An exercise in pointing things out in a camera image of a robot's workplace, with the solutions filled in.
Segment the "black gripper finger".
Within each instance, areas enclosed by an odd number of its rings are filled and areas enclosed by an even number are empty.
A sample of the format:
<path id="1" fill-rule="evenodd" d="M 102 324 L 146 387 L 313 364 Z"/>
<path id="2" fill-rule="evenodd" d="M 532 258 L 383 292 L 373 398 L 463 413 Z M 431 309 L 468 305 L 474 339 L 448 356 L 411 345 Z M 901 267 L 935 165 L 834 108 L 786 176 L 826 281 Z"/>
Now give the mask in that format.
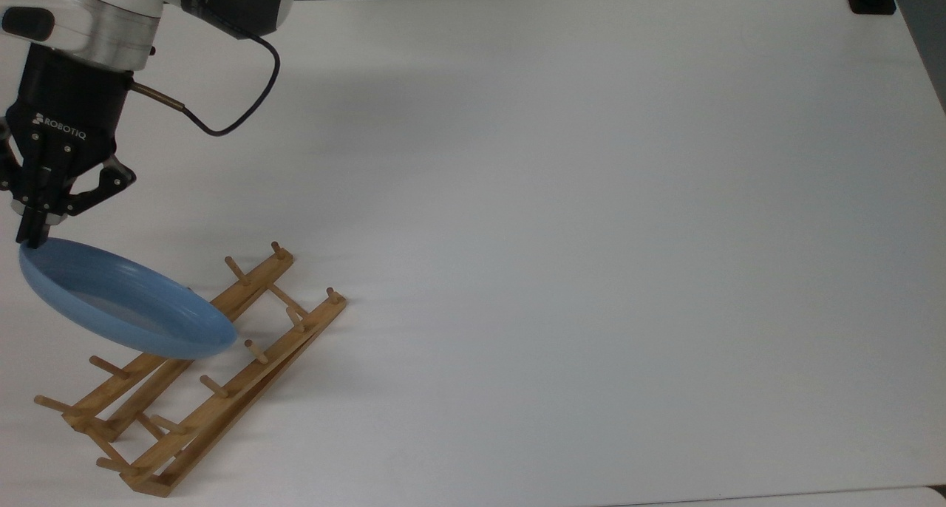
<path id="1" fill-rule="evenodd" d="M 1 186 L 2 191 L 10 191 L 11 207 L 21 215 L 19 228 L 15 237 L 17 243 L 23 244 L 28 239 L 30 231 L 30 212 L 27 204 L 21 198 L 26 197 L 21 187 L 21 166 L 11 147 L 11 131 L 6 119 L 1 120 Z"/>
<path id="2" fill-rule="evenodd" d="M 97 187 L 81 193 L 71 194 L 71 184 L 43 197 L 36 205 L 37 226 L 33 227 L 33 247 L 40 248 L 50 235 L 51 227 L 58 226 L 67 217 L 77 217 L 91 208 L 117 196 L 135 183 L 135 173 L 118 160 L 106 160 L 99 171 Z"/>

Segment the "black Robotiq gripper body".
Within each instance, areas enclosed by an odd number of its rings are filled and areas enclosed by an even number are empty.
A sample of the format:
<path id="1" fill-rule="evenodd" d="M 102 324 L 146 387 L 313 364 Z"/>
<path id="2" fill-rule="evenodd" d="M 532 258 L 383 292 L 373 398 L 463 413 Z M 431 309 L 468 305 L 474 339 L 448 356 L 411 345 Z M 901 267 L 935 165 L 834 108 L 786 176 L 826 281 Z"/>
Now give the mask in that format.
<path id="1" fill-rule="evenodd" d="M 115 160 L 116 126 L 133 73 L 88 65 L 60 50 L 31 47 L 18 94 L 7 110 L 21 159 L 21 198 L 36 210 L 71 184 L 71 194 L 97 187 L 106 160 Z"/>

